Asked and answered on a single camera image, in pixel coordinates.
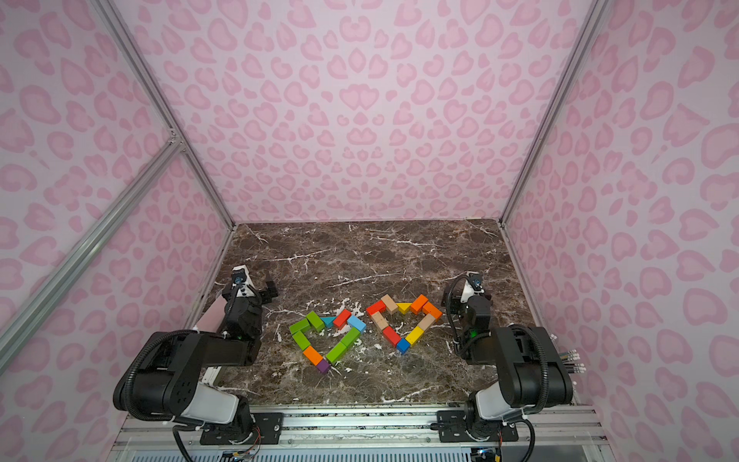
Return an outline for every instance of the block heart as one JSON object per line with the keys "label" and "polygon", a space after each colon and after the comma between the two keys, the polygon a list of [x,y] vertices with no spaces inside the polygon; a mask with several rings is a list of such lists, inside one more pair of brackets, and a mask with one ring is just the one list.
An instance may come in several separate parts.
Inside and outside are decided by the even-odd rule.
{"label": "block heart", "polygon": [[[318,351],[316,351],[305,336],[305,334],[311,330],[315,330],[320,333],[325,330],[327,326],[332,325],[337,329],[343,329],[347,324],[350,325],[352,329],[341,337],[339,343],[326,355],[326,357],[323,357]],[[305,357],[318,368],[321,374],[327,374],[328,371],[331,370],[331,364],[336,364],[341,357],[344,356],[366,328],[367,326],[348,310],[343,310],[335,318],[321,318],[315,312],[311,311],[304,319],[301,319],[290,326],[290,334],[293,336],[295,343],[297,343],[303,351],[303,355],[305,355]]]}
{"label": "block heart", "polygon": [[[404,339],[395,332],[390,324],[387,322],[383,312],[389,312],[394,314],[400,311],[402,314],[406,314],[411,311],[413,314],[419,314],[421,311],[425,314],[424,318],[418,323],[418,325],[409,333]],[[441,317],[441,311],[439,311],[434,305],[429,302],[429,299],[425,295],[420,295],[412,303],[395,303],[390,295],[385,295],[380,299],[379,302],[367,308],[367,314],[372,321],[377,325],[378,329],[382,330],[382,334],[385,336],[388,342],[396,347],[401,355],[406,354],[410,347],[412,347],[418,339],[425,333],[431,326]]]}

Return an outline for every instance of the rainbow block heart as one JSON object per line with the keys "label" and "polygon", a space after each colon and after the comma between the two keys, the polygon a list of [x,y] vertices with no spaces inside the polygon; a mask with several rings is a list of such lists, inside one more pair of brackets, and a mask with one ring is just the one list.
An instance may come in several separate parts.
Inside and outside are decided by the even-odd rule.
{"label": "rainbow block heart", "polygon": [[[310,341],[305,336],[311,330],[320,333],[327,326],[343,329],[347,324],[352,326],[352,329],[341,337],[339,343],[325,357],[311,346]],[[326,374],[331,370],[331,364],[336,364],[346,354],[366,328],[367,326],[359,318],[352,315],[349,310],[343,310],[338,316],[328,318],[321,318],[311,311],[305,316],[305,319],[301,319],[290,326],[290,334],[303,351],[303,355],[308,358],[308,361],[313,363],[321,374]]]}
{"label": "rainbow block heart", "polygon": [[[395,329],[393,329],[387,322],[382,313],[388,311],[390,314],[400,311],[402,314],[406,314],[411,311],[413,314],[419,314],[422,311],[426,314],[418,325],[404,338],[402,339]],[[367,308],[367,314],[372,321],[377,325],[378,329],[382,330],[382,334],[385,336],[388,342],[396,347],[401,355],[406,354],[408,350],[418,342],[423,333],[425,333],[431,326],[441,317],[441,311],[439,311],[434,305],[429,302],[429,299],[420,295],[416,300],[411,303],[395,303],[390,295],[385,295],[380,299],[379,302]]]}

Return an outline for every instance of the marble tabletop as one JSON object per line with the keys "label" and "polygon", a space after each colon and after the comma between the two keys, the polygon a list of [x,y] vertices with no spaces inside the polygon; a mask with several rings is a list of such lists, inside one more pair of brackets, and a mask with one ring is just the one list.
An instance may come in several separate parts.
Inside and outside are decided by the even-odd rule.
{"label": "marble tabletop", "polygon": [[[452,354],[443,316],[400,356],[365,313],[388,293],[396,302],[424,294],[441,309],[443,288],[463,271],[483,274],[495,325],[533,325],[505,243],[493,220],[320,222],[241,225],[211,299],[231,268],[246,264],[258,288],[269,270],[280,295],[265,306],[262,349],[255,365],[229,367],[221,386],[253,404],[351,404],[464,401],[496,380],[491,366],[469,366]],[[325,376],[303,356],[289,326],[315,311],[351,310],[367,330]],[[401,336],[420,321],[387,316]],[[325,355],[343,333],[309,333]]]}

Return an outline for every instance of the pink leopard print wallpaper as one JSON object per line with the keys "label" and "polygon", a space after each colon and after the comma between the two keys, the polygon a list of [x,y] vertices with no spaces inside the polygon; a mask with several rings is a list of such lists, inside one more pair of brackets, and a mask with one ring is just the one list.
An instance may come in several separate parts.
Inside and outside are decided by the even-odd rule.
{"label": "pink leopard print wallpaper", "polygon": [[590,0],[120,0],[237,220],[496,217]]}
{"label": "pink leopard print wallpaper", "polygon": [[0,459],[103,460],[113,387],[156,330],[183,327],[225,226],[180,158],[0,376]]}
{"label": "pink leopard print wallpaper", "polygon": [[166,139],[84,0],[0,5],[0,332]]}
{"label": "pink leopard print wallpaper", "polygon": [[514,215],[622,462],[739,459],[739,2],[621,0]]}

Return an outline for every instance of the light blue block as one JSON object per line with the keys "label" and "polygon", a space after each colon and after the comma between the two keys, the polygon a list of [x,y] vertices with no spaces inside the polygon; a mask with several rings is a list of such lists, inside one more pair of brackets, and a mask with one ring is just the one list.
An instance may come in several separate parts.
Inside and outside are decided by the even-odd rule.
{"label": "light blue block", "polygon": [[401,355],[404,355],[406,351],[411,349],[411,344],[406,339],[402,339],[398,342],[397,349],[401,352]]}
{"label": "light blue block", "polygon": [[359,332],[363,333],[364,330],[367,329],[367,325],[364,324],[362,321],[360,321],[357,316],[351,315],[347,322],[349,323],[350,326],[354,327]]}
{"label": "light blue block", "polygon": [[333,320],[336,319],[336,316],[330,316],[330,317],[321,318],[321,319],[323,320],[324,324],[326,324],[326,327],[332,328],[334,327]]}

